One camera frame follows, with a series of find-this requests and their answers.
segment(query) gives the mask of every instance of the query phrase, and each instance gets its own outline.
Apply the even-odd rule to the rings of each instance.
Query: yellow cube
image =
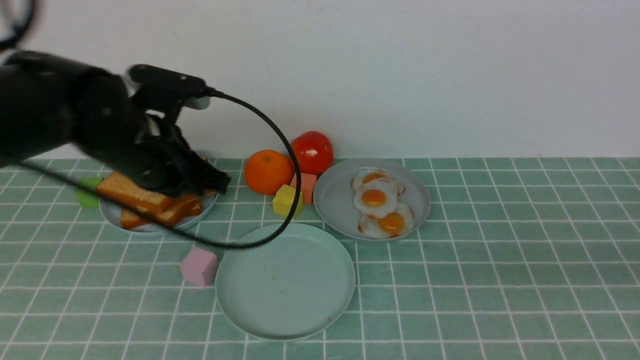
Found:
[[[271,202],[273,204],[273,212],[280,215],[281,217],[287,217],[291,210],[291,205],[293,204],[293,199],[296,195],[296,189],[292,188],[289,185],[282,185],[282,187],[276,192],[276,196],[273,198]],[[302,191],[300,191],[300,196],[298,197],[298,206],[296,206],[296,212],[294,217],[302,210],[303,206],[303,197]]]

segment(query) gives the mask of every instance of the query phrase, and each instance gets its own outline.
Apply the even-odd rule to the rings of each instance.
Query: orange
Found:
[[[249,189],[264,195],[274,195],[293,178],[293,166],[274,150],[261,150],[244,164],[244,181]]]

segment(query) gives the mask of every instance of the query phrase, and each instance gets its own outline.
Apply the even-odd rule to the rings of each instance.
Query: fried egg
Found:
[[[376,169],[366,169],[359,172],[352,180],[351,180],[351,188],[355,191],[364,185],[373,180],[383,179],[387,182],[395,183],[398,189],[398,196],[402,195],[406,190],[406,186],[402,181],[394,179],[389,172],[386,170],[382,170],[379,168]]]
[[[376,239],[388,239],[400,236],[413,229],[413,212],[402,202],[398,202],[394,212],[379,219],[363,216],[358,223],[358,230]]]
[[[375,179],[358,188],[353,205],[367,217],[383,218],[397,207],[397,193],[395,183]]]

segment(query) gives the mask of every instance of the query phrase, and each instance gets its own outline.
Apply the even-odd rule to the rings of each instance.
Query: plate of fried eggs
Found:
[[[320,217],[355,240],[399,240],[429,216],[431,199],[413,171],[386,159],[340,162],[318,178],[314,204]]]

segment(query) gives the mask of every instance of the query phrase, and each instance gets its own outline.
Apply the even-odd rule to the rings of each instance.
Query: black cable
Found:
[[[9,0],[0,0],[0,10],[3,11],[7,20],[12,17],[10,14],[11,11],[9,9],[8,1]],[[18,46],[20,41],[22,41],[29,30],[33,27],[33,22],[35,21],[39,9],[40,4],[38,0],[28,0],[27,18],[22,24],[16,19],[13,19],[13,24],[11,24],[13,34],[8,38],[0,41],[0,52],[14,49]]]
[[[65,184],[69,184],[72,185],[76,188],[82,189],[88,193],[91,193],[95,196],[97,196],[98,198],[104,200],[104,201],[108,201],[111,202],[113,204],[116,204],[124,209],[127,209],[129,211],[131,211],[132,213],[135,213],[136,215],[138,215],[139,217],[152,222],[153,224],[159,225],[160,227],[162,227],[163,229],[168,230],[169,232],[176,234],[176,235],[180,235],[184,238],[187,238],[189,240],[193,240],[195,242],[204,244],[204,245],[209,245],[209,246],[213,246],[213,247],[219,247],[222,249],[251,249],[251,248],[255,248],[255,247],[259,247],[262,246],[270,241],[273,241],[278,235],[282,234],[282,232],[284,231],[284,229],[289,225],[289,223],[291,222],[291,220],[293,219],[293,216],[296,212],[296,208],[298,207],[298,198],[300,197],[300,193],[301,193],[301,174],[300,174],[300,166],[298,165],[298,159],[296,159],[296,155],[293,151],[293,149],[291,148],[291,144],[289,143],[289,141],[287,140],[287,138],[284,136],[284,134],[282,133],[282,131],[278,128],[278,126],[276,126],[276,124],[273,123],[273,121],[271,121],[271,119],[269,119],[267,117],[267,115],[263,114],[263,112],[261,112],[260,110],[258,110],[256,107],[254,107],[253,105],[244,102],[240,99],[237,99],[235,97],[232,97],[231,95],[227,95],[224,94],[222,92],[219,92],[213,88],[209,88],[208,89],[208,96],[210,97],[218,97],[220,99],[225,99],[231,102],[234,102],[240,106],[243,106],[247,109],[249,109],[250,111],[252,111],[254,114],[258,115],[262,120],[264,120],[267,125],[269,125],[269,127],[271,127],[271,129],[273,131],[275,131],[275,133],[278,135],[278,137],[280,138],[280,140],[282,141],[282,143],[284,144],[285,148],[287,149],[287,152],[289,153],[289,156],[291,157],[291,160],[293,162],[293,169],[295,172],[295,176],[296,176],[296,194],[294,196],[293,199],[293,204],[291,204],[291,209],[289,210],[289,213],[287,214],[287,216],[285,217],[284,221],[282,222],[282,224],[280,225],[280,227],[278,229],[276,229],[271,235],[265,237],[262,240],[253,242],[253,243],[222,243],[222,242],[217,242],[217,241],[211,241],[208,240],[206,238],[201,238],[199,236],[193,235],[193,234],[189,234],[186,231],[180,230],[180,229],[175,229],[171,226],[162,224],[161,222],[157,221],[152,215],[149,214],[145,214],[142,213],[140,211],[138,211],[138,209],[136,209],[135,207],[126,205],[121,203],[119,200],[112,198],[108,195],[103,195],[100,194],[98,192],[96,192],[94,189],[91,189],[69,177],[64,177],[60,174],[57,174],[55,172],[52,172],[50,170],[47,170],[44,167],[41,167],[39,165],[35,165],[33,163],[30,163],[28,161],[12,161],[11,159],[7,159],[8,163],[13,163],[15,165],[18,165],[20,167],[24,167],[27,168],[29,170],[32,171],[36,171],[36,172],[40,172],[44,175],[47,175],[49,177],[52,177],[58,181],[61,181]]]

